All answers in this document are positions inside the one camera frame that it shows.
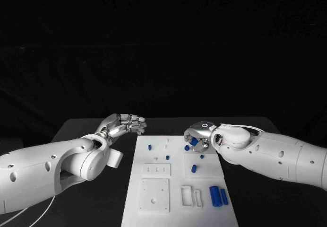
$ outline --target black background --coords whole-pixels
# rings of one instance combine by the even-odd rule
[[[324,1],[0,4],[1,137],[33,146],[112,113],[262,116],[327,147]]]

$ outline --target robotic arm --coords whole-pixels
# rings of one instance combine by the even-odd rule
[[[272,179],[314,185],[327,190],[327,149],[245,125],[194,123],[184,132],[194,152],[213,146],[226,162]]]
[[[0,214],[21,210],[92,181],[105,166],[116,168],[122,153],[109,148],[128,132],[138,135],[145,119],[112,114],[93,134],[79,139],[23,148],[0,156]]]

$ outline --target black table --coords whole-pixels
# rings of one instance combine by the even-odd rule
[[[250,125],[279,133],[263,117],[147,118],[144,135],[183,135],[197,121]],[[70,119],[52,142],[93,133],[102,119]],[[105,167],[93,181],[73,185],[53,200],[34,227],[119,227],[125,206],[137,134],[125,134],[112,148],[124,153],[119,167]],[[309,185],[273,180],[229,164],[219,156],[229,196],[240,227],[327,226],[327,192]],[[50,199],[30,207],[8,226],[28,227],[43,213]],[[17,212],[0,216],[0,223]]]

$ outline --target blue block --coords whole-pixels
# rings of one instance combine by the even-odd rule
[[[223,205],[223,203],[222,203],[222,197],[220,197],[217,186],[211,186],[209,188],[209,190],[210,190],[210,195],[211,195],[213,206],[220,207]]]
[[[227,205],[224,189],[220,189],[220,193],[222,193],[222,197],[223,197],[223,204]]]
[[[193,138],[191,138],[190,144],[191,144],[193,146],[196,146],[197,142],[198,142],[197,139],[193,137]]]
[[[193,165],[193,167],[191,167],[191,172],[193,173],[196,172],[196,165]]]

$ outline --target white cable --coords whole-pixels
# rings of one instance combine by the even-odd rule
[[[46,208],[46,211],[47,211],[47,209],[50,208],[50,205],[52,205],[52,202],[53,202],[54,197],[56,197],[56,196],[53,196],[53,198],[52,198],[52,201],[50,201],[50,204],[49,204],[49,206],[47,206],[47,208]],[[33,223],[28,227],[31,227],[31,226],[37,223],[37,221],[40,220],[40,218],[41,218],[41,216],[44,215],[46,211],[43,212],[43,214],[40,215],[39,219],[34,221],[34,223]]]
[[[255,129],[259,132],[263,132],[263,130],[260,130],[259,128],[255,128],[255,127],[247,126],[247,125],[236,125],[236,124],[220,124],[220,125],[223,125],[224,127],[229,127],[229,126],[245,127],[245,128],[249,128],[249,129]]]
[[[5,220],[1,224],[0,224],[0,227],[3,225],[5,225],[28,208],[24,208],[8,220]]]

